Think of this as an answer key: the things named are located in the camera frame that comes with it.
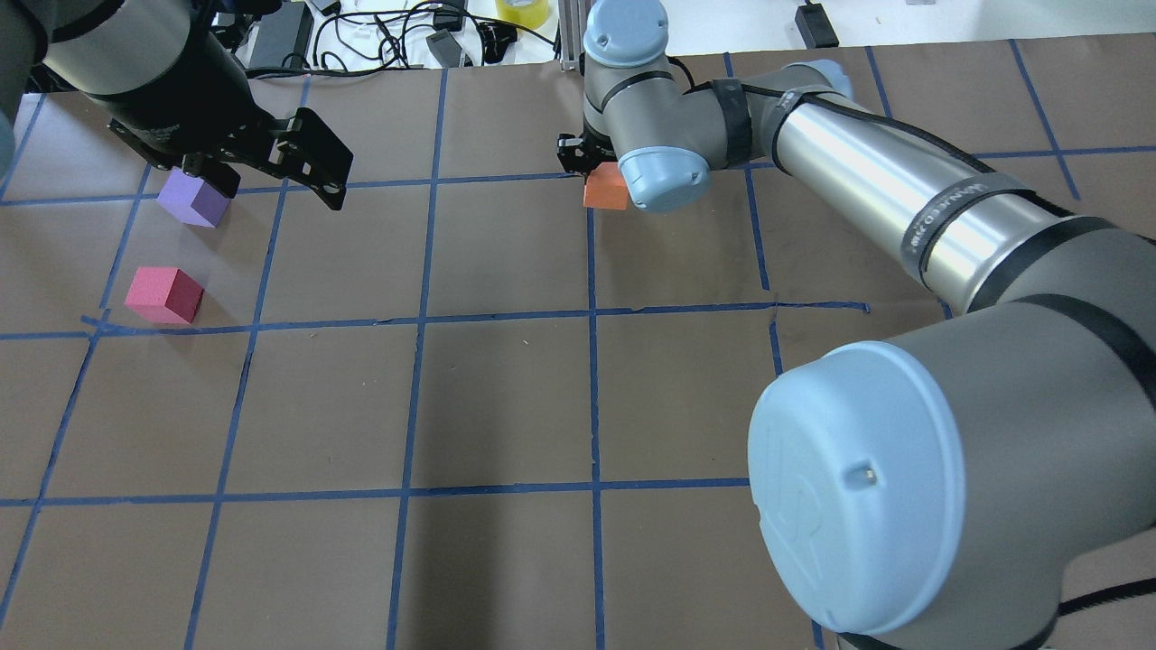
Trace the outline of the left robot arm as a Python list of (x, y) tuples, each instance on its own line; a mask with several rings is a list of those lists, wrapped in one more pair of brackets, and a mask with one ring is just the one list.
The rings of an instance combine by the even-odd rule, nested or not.
[(43, 65), (110, 115), (110, 130), (169, 172), (160, 201), (210, 226), (237, 194), (237, 165), (313, 190), (329, 209), (347, 195), (351, 150), (310, 108), (277, 119), (214, 34), (218, 14), (266, 17), (280, 1), (5, 1), (3, 170), (15, 158), (25, 82)]

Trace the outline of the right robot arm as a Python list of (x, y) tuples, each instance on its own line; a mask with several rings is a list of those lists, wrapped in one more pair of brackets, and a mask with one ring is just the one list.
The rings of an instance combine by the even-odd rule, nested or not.
[(1153, 598), (1064, 597), (1075, 564), (1153, 539), (1153, 226), (1066, 209), (942, 136), (864, 108), (842, 62), (681, 89), (659, 1), (590, 1), (569, 172), (618, 167), (682, 209), (765, 160), (790, 234), (838, 271), (892, 266), (884, 322), (784, 367), (746, 441), (775, 571), (842, 649), (1048, 649), (1058, 622)]

